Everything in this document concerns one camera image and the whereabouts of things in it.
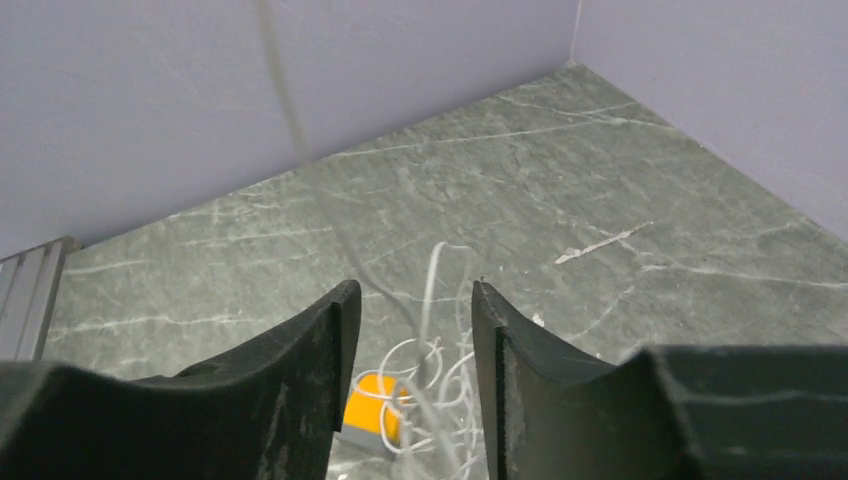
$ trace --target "tangled white wire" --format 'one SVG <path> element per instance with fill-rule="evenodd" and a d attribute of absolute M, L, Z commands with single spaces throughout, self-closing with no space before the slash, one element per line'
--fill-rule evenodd
<path fill-rule="evenodd" d="M 295 113 L 295 106 L 286 85 L 268 0 L 257 0 L 257 13 L 259 15 L 259 30 L 263 52 L 268 65 L 271 83 L 277 93 L 277 99 L 280 101 L 280 107 L 288 124 L 289 133 L 291 134 L 297 156 L 302 164 L 307 164 L 311 161 L 312 157 L 306 146 L 300 122 Z M 312 190 L 315 193 L 320 210 L 332 226 L 345 252 L 345 256 L 360 276 L 360 279 L 381 293 L 391 305 L 397 308 L 401 318 L 408 325 L 413 329 L 418 328 L 417 337 L 401 342 L 392 348 L 383 358 L 383 361 L 380 362 L 379 369 L 363 372 L 360 376 L 353 379 L 354 388 L 357 388 L 363 395 L 376 396 L 383 400 L 380 422 L 383 442 L 387 448 L 402 455 L 404 459 L 404 476 L 407 480 L 419 478 L 421 477 L 421 472 L 423 472 L 423 469 L 417 464 L 414 454 L 434 450 L 440 454 L 447 479 L 467 480 L 471 472 L 471 467 L 483 458 L 482 454 L 476 454 L 478 445 L 482 445 L 481 439 L 483 433 L 482 428 L 477 424 L 479 400 L 476 394 L 476 381 L 468 366 L 469 361 L 474 357 L 473 345 L 469 341 L 471 330 L 470 326 L 468 329 L 465 329 L 462 325 L 461 298 L 470 274 L 470 258 L 465 264 L 465 273 L 459 291 L 457 292 L 455 305 L 456 326 L 459 330 L 459 341 L 456 342 L 456 346 L 459 349 L 460 358 L 459 361 L 445 372 L 444 376 L 442 375 L 444 369 L 442 352 L 444 351 L 444 347 L 439 344 L 439 339 L 429 340 L 428 335 L 430 328 L 430 308 L 432 306 L 433 287 L 438 269 L 439 256 L 445 248 L 466 252 L 470 252 L 471 249 L 469 247 L 450 245 L 446 242 L 439 243 L 433 249 L 433 253 L 430 256 L 430 266 L 427 271 L 427 285 L 421 308 L 421 322 L 416 325 L 406 304 L 401 302 L 397 296 L 392 294 L 388 288 L 379 282 L 361 262 L 344 228 L 342 228 L 342 225 L 329 209 L 327 200 L 324 198 L 323 190 L 320 188 L 312 188 Z M 417 366 L 402 371 L 387 371 L 386 365 L 391 357 L 403 346 L 412 343 L 415 343 L 417 347 L 414 353 Z M 428 368 L 428 362 L 431 361 L 436 363 L 436 370 L 432 374 L 432 378 L 429 378 L 430 369 Z M 359 381 L 364 375 L 369 373 L 376 373 L 378 376 L 379 394 L 364 392 L 358 388 Z M 383 376 L 386 374 L 407 376 L 398 378 L 394 391 L 389 394 L 385 392 L 383 383 Z M 426 376 L 429 380 L 427 378 L 416 378 L 418 380 L 416 383 L 412 381 L 412 377 L 414 376 Z M 459 392 L 456 398 L 449 400 L 447 395 L 450 386 L 453 384 L 459 385 Z M 388 411 L 393 412 L 394 415 L 401 419 L 400 448 L 392 445 L 386 435 L 384 420 L 386 418 L 385 414 Z M 427 428 L 423 428 L 418 422 L 410 418 L 414 412 L 420 414 Z M 413 435 L 416 438 L 414 443 L 411 438 Z M 464 447 L 464 454 L 458 452 L 460 447 Z"/>
<path fill-rule="evenodd" d="M 427 284 L 424 291 L 424 302 L 421 308 L 421 323 L 417 338 L 410 338 L 392 347 L 383 357 L 379 368 L 367 370 L 353 379 L 354 388 L 362 394 L 383 401 L 380 412 L 380 433 L 383 444 L 395 454 L 401 455 L 404 462 L 404 477 L 408 480 L 420 478 L 422 467 L 415 454 L 436 451 L 442 459 L 445 478 L 450 480 L 468 479 L 471 468 L 479 462 L 483 455 L 483 430 L 478 425 L 479 401 L 477 398 L 476 378 L 470 364 L 474 358 L 471 343 L 471 329 L 462 322 L 463 291 L 469 280 L 471 259 L 465 262 L 465 272 L 462 283 L 456 294 L 454 315 L 459 340 L 455 342 L 459 360 L 445 371 L 442 352 L 445 347 L 441 339 L 429 338 L 430 310 L 433 302 L 433 287 L 438 271 L 439 258 L 444 249 L 470 252 L 469 247 L 450 245 L 441 242 L 433 248 L 430 255 L 430 266 L 427 270 Z M 426 362 L 435 364 L 431 377 L 424 383 L 423 390 L 414 381 L 418 366 L 404 370 L 389 371 L 386 366 L 403 347 L 416 344 L 416 352 L 422 348 L 428 350 Z M 376 374 L 379 393 L 366 392 L 359 388 L 359 381 L 367 375 Z M 392 392 L 386 392 L 383 377 L 391 375 L 397 378 Z M 458 386 L 456 396 L 448 398 L 452 385 Z M 386 433 L 385 420 L 391 412 L 400 419 L 401 446 L 394 445 Z M 424 425 L 418 424 L 412 417 L 418 412 Z"/>

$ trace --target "green marble floor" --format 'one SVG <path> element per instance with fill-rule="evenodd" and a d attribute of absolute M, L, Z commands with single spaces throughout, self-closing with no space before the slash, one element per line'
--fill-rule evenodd
<path fill-rule="evenodd" d="M 848 246 L 577 67 L 74 253 L 45 358 L 171 375 L 351 277 L 305 176 L 413 309 L 445 240 L 610 362 L 649 343 L 848 339 Z M 436 334 L 452 335 L 461 270 L 443 262 Z M 363 308 L 357 371 L 410 335 L 375 292 Z M 330 475 L 391 470 L 336 448 Z"/>

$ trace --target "lavender wall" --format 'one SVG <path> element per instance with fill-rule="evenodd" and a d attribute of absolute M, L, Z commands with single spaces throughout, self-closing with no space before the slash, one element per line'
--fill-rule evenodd
<path fill-rule="evenodd" d="M 577 0 L 284 0 L 327 155 L 562 66 Z M 125 232 L 294 166 L 253 2 L 0 2 L 0 258 Z"/>
<path fill-rule="evenodd" d="M 582 0 L 573 51 L 848 240 L 848 2 Z"/>

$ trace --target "yellow object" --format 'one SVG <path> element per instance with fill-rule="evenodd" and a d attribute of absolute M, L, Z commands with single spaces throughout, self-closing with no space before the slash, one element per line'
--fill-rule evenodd
<path fill-rule="evenodd" d="M 386 395 L 392 394 L 395 383 L 396 380 L 394 378 L 383 375 L 383 391 L 386 392 Z M 375 395 L 380 395 L 380 389 L 377 388 L 378 385 L 376 373 L 365 375 L 359 381 L 360 390 Z M 401 391 L 401 395 L 406 395 L 406 391 Z M 345 408 L 344 424 L 368 433 L 373 433 L 379 437 L 380 412 L 383 409 L 383 403 L 384 400 L 363 395 L 356 389 L 353 389 L 347 401 L 347 408 Z M 386 437 L 393 445 L 398 445 L 400 442 L 400 419 L 391 410 L 386 409 L 384 421 L 386 425 Z"/>

